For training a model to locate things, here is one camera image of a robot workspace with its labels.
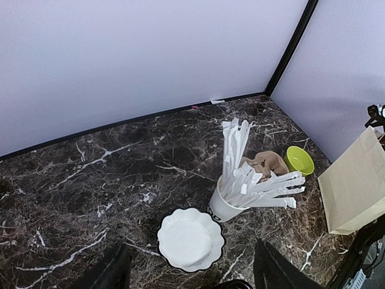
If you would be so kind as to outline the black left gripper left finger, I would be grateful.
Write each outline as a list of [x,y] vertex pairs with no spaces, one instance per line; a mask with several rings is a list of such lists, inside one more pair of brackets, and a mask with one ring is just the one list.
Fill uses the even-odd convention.
[[126,244],[116,245],[90,270],[77,279],[71,288],[129,288],[131,256]]

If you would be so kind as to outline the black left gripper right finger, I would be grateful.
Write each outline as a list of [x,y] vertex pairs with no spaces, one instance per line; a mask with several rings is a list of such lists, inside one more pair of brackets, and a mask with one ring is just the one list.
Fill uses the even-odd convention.
[[258,238],[254,251],[256,288],[323,288],[300,272],[269,242]]

